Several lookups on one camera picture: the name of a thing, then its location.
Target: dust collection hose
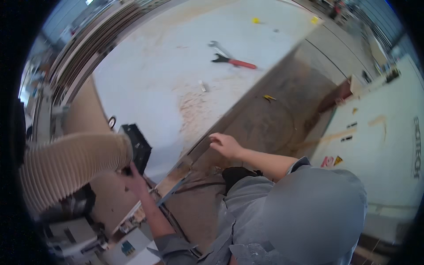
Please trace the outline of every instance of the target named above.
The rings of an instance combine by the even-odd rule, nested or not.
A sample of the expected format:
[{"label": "dust collection hose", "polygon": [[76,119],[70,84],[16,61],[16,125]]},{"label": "dust collection hose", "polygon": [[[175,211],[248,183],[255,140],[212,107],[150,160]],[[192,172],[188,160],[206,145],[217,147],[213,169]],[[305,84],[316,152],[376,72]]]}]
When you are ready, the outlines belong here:
[{"label": "dust collection hose", "polygon": [[133,151],[125,134],[70,134],[26,150],[19,169],[23,197],[40,214],[71,195],[103,170],[129,164]]}]

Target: red tool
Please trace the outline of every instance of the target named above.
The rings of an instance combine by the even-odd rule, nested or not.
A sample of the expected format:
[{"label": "red tool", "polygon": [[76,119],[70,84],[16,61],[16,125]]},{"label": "red tool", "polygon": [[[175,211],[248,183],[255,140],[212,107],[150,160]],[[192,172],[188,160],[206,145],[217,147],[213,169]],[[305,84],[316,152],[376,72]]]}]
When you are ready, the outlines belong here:
[{"label": "red tool", "polygon": [[256,69],[256,65],[254,64],[250,64],[250,63],[246,63],[244,61],[238,61],[238,60],[234,60],[234,59],[230,59],[227,57],[224,57],[218,53],[215,53],[215,55],[218,56],[218,58],[216,60],[212,60],[212,62],[214,63],[230,63],[232,65],[239,65],[239,66],[243,66],[243,67],[247,67],[247,68],[251,68],[251,69]]}]

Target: red handle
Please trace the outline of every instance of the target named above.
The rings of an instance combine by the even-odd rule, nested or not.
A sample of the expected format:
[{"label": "red handle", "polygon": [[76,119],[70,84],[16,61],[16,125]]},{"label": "red handle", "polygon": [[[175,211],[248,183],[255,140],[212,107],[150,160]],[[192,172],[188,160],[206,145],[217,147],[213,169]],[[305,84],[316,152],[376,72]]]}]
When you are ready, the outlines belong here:
[{"label": "red handle", "polygon": [[238,60],[230,59],[228,62],[230,64],[232,64],[232,65],[244,66],[244,67],[251,68],[251,69],[256,69],[257,68],[256,65],[250,64],[250,63],[246,63],[244,61],[238,61]]}]

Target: gray work shirt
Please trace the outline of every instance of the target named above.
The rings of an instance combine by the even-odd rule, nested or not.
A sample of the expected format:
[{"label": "gray work shirt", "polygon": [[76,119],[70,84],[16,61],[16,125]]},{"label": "gray work shirt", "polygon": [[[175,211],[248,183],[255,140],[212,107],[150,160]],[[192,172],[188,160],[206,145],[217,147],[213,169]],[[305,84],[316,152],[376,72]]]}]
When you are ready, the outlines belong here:
[{"label": "gray work shirt", "polygon": [[[310,167],[308,159],[302,157],[292,165],[288,173]],[[347,170],[332,172],[346,178],[355,187],[366,212],[366,192],[362,182]],[[199,259],[190,252],[194,245],[176,234],[156,238],[158,251],[151,251],[162,258],[165,265],[227,265],[231,255],[234,255],[239,265],[299,264],[274,249],[264,233],[262,207],[273,186],[274,183],[265,177],[247,176],[234,184],[226,197],[219,195],[218,235]],[[356,244],[344,256],[328,264],[349,264],[355,247]]]}]

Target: concrete floor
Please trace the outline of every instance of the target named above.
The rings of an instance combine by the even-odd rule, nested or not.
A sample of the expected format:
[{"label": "concrete floor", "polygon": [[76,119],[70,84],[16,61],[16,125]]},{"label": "concrete floor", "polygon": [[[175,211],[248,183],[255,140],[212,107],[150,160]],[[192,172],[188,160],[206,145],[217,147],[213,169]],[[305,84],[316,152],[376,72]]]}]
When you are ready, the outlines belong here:
[{"label": "concrete floor", "polygon": [[[225,133],[234,136],[246,148],[301,157],[302,152],[290,147],[305,139],[310,129],[305,129],[305,123],[315,114],[322,98],[349,75],[356,75],[365,84],[363,70],[372,80],[377,73],[358,27],[346,32],[309,1],[297,2],[324,19],[324,24],[301,43],[290,68],[282,70],[281,78],[277,77],[274,86],[264,91],[277,101],[269,104],[263,98],[257,98]],[[321,126],[317,133],[323,133],[324,129],[325,126]],[[194,164],[193,174],[181,189],[200,183],[223,182],[222,177],[214,173],[216,166],[241,165],[239,161],[228,161],[216,151],[208,150]],[[201,252],[215,239],[217,216],[214,201],[224,189],[223,185],[212,185],[174,194],[166,202],[187,238],[198,244]]]}]

